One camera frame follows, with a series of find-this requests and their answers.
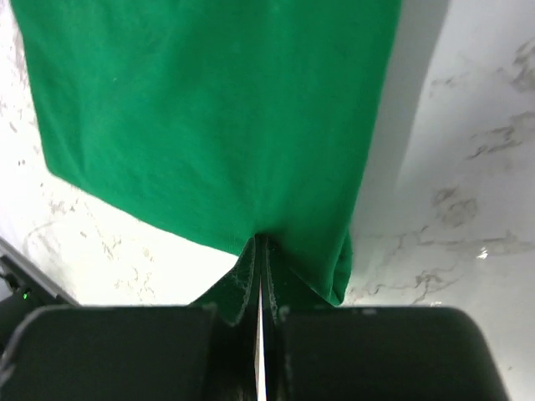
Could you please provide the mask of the green t-shirt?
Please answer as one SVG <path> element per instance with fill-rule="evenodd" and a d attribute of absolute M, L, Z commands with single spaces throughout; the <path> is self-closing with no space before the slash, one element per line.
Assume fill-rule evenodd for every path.
<path fill-rule="evenodd" d="M 339 305 L 399 1 L 15 1 L 49 171 Z"/>

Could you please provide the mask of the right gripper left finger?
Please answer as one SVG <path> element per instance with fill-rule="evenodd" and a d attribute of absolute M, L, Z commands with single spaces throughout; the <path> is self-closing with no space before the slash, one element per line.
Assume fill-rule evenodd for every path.
<path fill-rule="evenodd" d="M 4 400 L 254 400 L 259 270 L 250 240 L 193 303 L 85 307 L 9 243 Z"/>

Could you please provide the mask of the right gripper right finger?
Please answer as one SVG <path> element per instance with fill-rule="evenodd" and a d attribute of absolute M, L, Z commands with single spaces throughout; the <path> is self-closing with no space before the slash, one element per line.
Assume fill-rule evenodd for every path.
<path fill-rule="evenodd" d="M 333 307 L 261 243 L 270 400 L 505 400 L 480 328 L 452 307 Z"/>

